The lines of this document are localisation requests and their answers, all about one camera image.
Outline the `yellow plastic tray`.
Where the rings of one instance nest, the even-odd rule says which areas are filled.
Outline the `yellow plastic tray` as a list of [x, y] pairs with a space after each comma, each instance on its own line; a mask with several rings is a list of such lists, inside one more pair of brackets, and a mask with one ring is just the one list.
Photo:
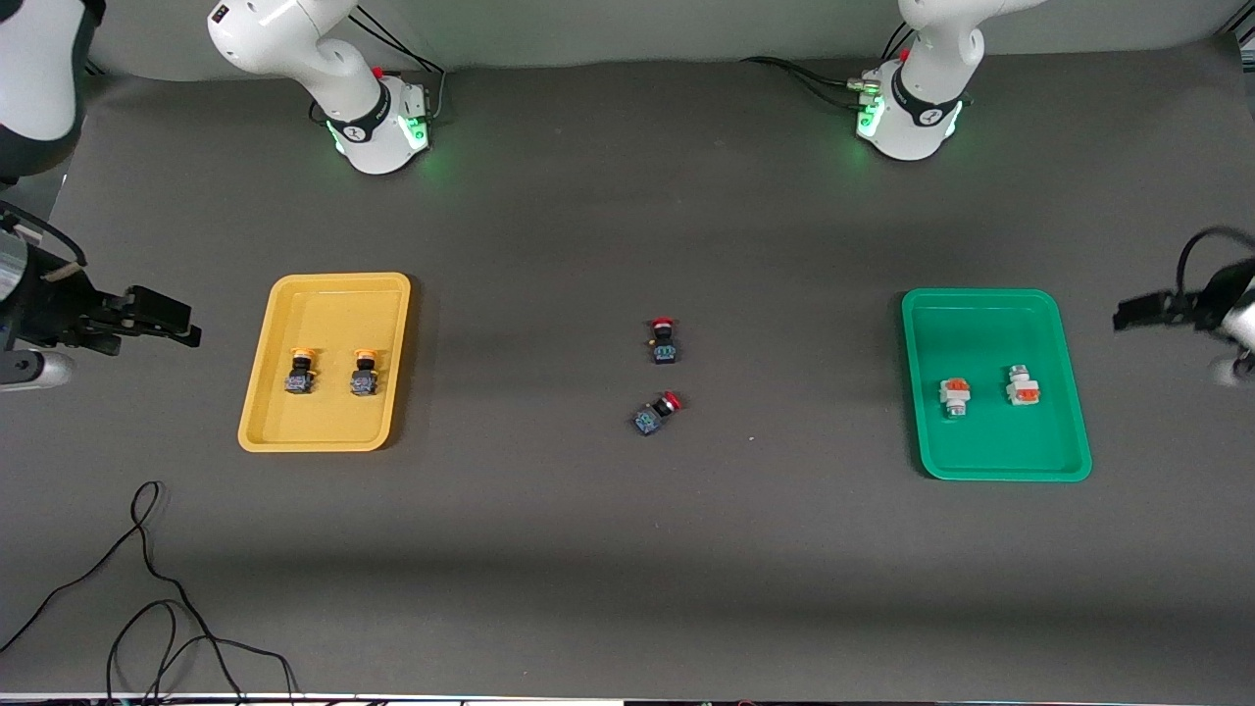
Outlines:
[[[269, 293], [237, 441], [252, 453], [374, 451], [392, 433], [413, 287], [395, 272], [279, 278]], [[312, 349], [310, 394], [282, 390], [292, 349]], [[354, 354], [376, 350], [376, 396], [354, 396]]]

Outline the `green plastic tray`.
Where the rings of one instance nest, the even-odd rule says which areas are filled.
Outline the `green plastic tray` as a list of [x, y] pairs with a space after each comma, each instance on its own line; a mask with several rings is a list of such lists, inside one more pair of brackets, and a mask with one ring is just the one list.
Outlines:
[[[1060, 310], [1035, 288], [916, 287], [900, 303], [904, 382], [922, 470], [950, 482], [1081, 482], [1093, 469]], [[1013, 365], [1038, 405], [1013, 406]], [[946, 419], [937, 385], [964, 377], [968, 416]]]

